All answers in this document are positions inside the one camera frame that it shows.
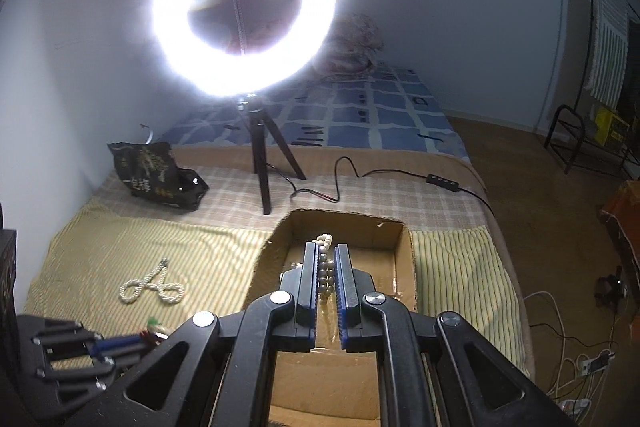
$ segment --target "black pole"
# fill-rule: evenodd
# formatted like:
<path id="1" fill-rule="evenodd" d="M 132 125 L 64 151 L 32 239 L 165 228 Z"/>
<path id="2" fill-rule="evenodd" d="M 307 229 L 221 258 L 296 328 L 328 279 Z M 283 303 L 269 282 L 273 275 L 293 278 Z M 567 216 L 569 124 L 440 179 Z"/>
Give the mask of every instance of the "black pole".
<path id="1" fill-rule="evenodd" d="M 589 59 L 591 58 L 591 42 L 593 41 L 594 19 L 595 19 L 595 15 L 593 12 L 593 0 L 591 0 L 591 17 L 589 20 L 589 39 L 587 40 L 587 55 L 586 57 L 584 57 L 584 67 L 582 68 L 582 79 L 580 81 L 580 88 L 578 89 L 578 94 L 575 97 L 574 111 L 578 110 L 578 103 L 580 102 L 582 90 L 584 89 L 584 83 L 587 80 L 587 69 L 589 68 Z"/>

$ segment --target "tripod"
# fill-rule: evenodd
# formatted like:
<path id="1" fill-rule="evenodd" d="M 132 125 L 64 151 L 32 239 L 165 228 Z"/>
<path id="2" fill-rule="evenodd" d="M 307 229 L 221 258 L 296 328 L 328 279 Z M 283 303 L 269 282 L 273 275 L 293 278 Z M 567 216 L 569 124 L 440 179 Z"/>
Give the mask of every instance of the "tripod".
<path id="1" fill-rule="evenodd" d="M 258 174 L 260 184 L 260 196 L 262 197 L 262 210 L 265 215 L 271 214 L 271 195 L 269 194 L 269 178 L 267 175 L 267 149 L 264 128 L 266 127 L 273 139 L 280 147 L 285 158 L 291 165 L 299 180 L 306 180 L 300 165 L 294 158 L 289 145 L 278 126 L 271 119 L 262 105 L 262 99 L 256 94 L 250 94 L 246 98 L 246 109 L 249 113 L 249 133 L 251 135 L 251 149 L 254 154 L 254 173 Z"/>
<path id="2" fill-rule="evenodd" d="M 234 12 L 236 14 L 236 23 L 238 24 L 238 41 L 240 45 L 240 54 L 244 56 L 246 50 L 246 33 L 244 31 L 244 20 L 242 19 L 242 10 L 240 0 L 233 0 Z M 268 115 L 262 106 L 262 99 L 256 94 L 249 94 L 246 97 L 246 108 L 249 113 L 249 134 L 251 135 L 251 147 L 254 154 L 254 173 L 258 174 L 258 182 L 260 184 L 260 196 L 262 197 L 262 211 L 265 215 L 271 214 L 271 195 L 269 194 L 269 179 L 267 176 L 267 149 L 264 128 L 267 127 L 271 136 L 280 147 L 285 158 L 295 171 L 299 180 L 306 180 L 300 165 L 287 145 L 284 136 L 278 129 L 278 126 Z"/>

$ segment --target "floor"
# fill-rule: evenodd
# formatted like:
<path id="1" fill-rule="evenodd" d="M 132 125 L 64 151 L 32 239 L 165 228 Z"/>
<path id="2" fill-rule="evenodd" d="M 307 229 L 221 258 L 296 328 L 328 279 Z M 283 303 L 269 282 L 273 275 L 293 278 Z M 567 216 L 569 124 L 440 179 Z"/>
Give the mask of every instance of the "floor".
<path id="1" fill-rule="evenodd" d="M 585 344 L 608 341 L 613 313 L 596 307 L 593 287 L 597 277 L 615 272 L 620 259 L 596 210 L 620 181 L 579 169 L 565 175 L 539 136 L 460 118 L 450 121 L 486 183 L 524 295 L 550 292 L 558 302 L 567 335 Z M 530 324 L 547 322 L 559 330 L 554 309 L 545 298 L 532 297 L 526 305 Z M 640 425 L 635 403 L 640 396 L 640 341 L 631 343 L 628 327 L 633 308 L 629 302 L 616 324 L 616 358 L 596 415 L 592 419 L 590 412 L 581 425 Z M 532 328 L 532 337 L 536 383 L 547 390 L 555 381 L 561 339 L 547 327 Z M 596 357 L 603 347 L 607 344 L 587 348 L 567 341 L 566 356 Z M 565 363 L 561 381 L 572 378 L 571 364 Z M 580 387 L 567 397 L 579 391 Z"/>

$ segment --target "illuminated ring light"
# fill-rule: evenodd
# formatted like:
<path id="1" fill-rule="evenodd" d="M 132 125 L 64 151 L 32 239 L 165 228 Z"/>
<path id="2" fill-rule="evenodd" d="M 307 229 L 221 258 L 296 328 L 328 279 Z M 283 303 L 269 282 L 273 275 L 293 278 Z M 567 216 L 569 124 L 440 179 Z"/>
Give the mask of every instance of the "illuminated ring light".
<path id="1" fill-rule="evenodd" d="M 174 71 L 215 96 L 254 92 L 296 73 L 318 51 L 335 9 L 335 0 L 302 0 L 286 36 L 263 52 L 242 57 L 212 48 L 193 33 L 191 3 L 153 0 L 154 30 Z"/>

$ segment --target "white rope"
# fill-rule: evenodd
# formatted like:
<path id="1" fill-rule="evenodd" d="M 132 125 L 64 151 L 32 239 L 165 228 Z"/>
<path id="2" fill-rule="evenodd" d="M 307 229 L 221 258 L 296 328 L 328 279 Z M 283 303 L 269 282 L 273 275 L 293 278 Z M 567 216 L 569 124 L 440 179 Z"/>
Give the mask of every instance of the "white rope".
<path id="1" fill-rule="evenodd" d="M 165 283 L 164 278 L 168 272 L 168 259 L 162 259 L 158 265 L 145 275 L 144 279 L 130 279 L 120 286 L 120 300 L 125 304 L 131 304 L 138 300 L 143 289 L 158 292 L 158 297 L 167 304 L 177 304 L 184 297 L 184 286 L 180 283 Z M 151 281 L 160 274 L 157 283 Z M 125 294 L 127 288 L 134 286 L 133 293 L 129 296 Z M 177 292 L 176 295 L 168 295 L 166 292 Z"/>

